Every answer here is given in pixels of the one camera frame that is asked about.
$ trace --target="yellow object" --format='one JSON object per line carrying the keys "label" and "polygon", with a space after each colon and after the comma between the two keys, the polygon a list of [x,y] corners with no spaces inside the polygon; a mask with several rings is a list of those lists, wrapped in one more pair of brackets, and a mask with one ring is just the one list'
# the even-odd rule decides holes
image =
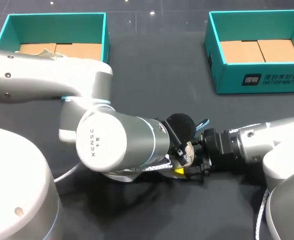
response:
{"label": "yellow object", "polygon": [[176,173],[176,174],[182,174],[182,175],[185,174],[185,171],[184,171],[183,167],[174,169],[173,172]]}

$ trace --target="black floor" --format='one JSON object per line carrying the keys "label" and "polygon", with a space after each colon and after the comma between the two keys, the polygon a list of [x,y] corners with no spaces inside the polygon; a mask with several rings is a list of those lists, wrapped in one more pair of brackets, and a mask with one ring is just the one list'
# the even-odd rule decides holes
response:
{"label": "black floor", "polygon": [[0,0],[7,14],[107,12],[110,34],[205,31],[208,11],[294,9],[294,0]]}

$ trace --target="open box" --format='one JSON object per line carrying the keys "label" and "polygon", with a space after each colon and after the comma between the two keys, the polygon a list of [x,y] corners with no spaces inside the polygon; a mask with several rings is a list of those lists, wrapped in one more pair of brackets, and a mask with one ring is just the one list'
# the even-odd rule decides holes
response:
{"label": "open box", "polygon": [[218,94],[294,92],[294,10],[212,11],[205,48]]}
{"label": "open box", "polygon": [[43,49],[105,63],[109,58],[106,13],[9,14],[0,50],[37,54]]}

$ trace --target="brown cardboard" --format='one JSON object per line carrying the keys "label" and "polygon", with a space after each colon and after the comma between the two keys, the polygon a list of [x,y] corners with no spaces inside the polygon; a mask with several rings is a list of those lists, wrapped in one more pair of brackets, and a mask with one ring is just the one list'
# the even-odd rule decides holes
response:
{"label": "brown cardboard", "polygon": [[294,62],[294,45],[290,39],[258,40],[266,62]]}
{"label": "brown cardboard", "polygon": [[20,45],[20,53],[35,55],[42,52],[44,49],[48,51],[55,52],[56,44],[55,43],[27,43]]}
{"label": "brown cardboard", "polygon": [[220,44],[227,63],[264,63],[257,41],[222,41]]}
{"label": "brown cardboard", "polygon": [[57,44],[55,53],[61,53],[67,57],[75,57],[81,59],[100,60],[101,44],[98,43],[73,43],[73,44]]}

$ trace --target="blue cable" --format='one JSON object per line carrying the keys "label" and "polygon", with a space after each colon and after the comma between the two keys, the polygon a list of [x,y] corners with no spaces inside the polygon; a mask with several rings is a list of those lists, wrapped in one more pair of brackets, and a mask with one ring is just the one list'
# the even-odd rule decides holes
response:
{"label": "blue cable", "polygon": [[209,119],[204,119],[202,120],[198,126],[196,127],[196,131],[199,131],[200,129],[202,129],[203,127],[205,127],[206,125],[208,125],[208,123],[210,122]]}

